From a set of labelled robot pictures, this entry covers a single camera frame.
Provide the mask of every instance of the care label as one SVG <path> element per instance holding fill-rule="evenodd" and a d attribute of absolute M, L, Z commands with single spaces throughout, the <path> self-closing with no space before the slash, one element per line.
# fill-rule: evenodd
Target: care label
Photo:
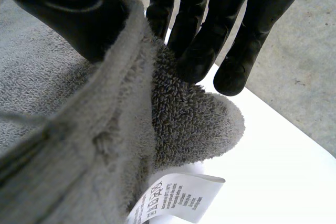
<path fill-rule="evenodd" d="M 167 174 L 141 196 L 125 224 L 143 224 L 159 215 L 198 223 L 224 182 L 223 178 L 202 174 Z"/>

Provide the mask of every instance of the folded towel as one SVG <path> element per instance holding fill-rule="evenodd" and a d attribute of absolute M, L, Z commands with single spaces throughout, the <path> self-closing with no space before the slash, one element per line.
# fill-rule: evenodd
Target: folded towel
<path fill-rule="evenodd" d="M 241 138 L 240 111 L 178 79 L 143 5 L 122 1 L 125 28 L 92 66 L 0 0 L 1 223 L 122 224 L 151 174 Z"/>

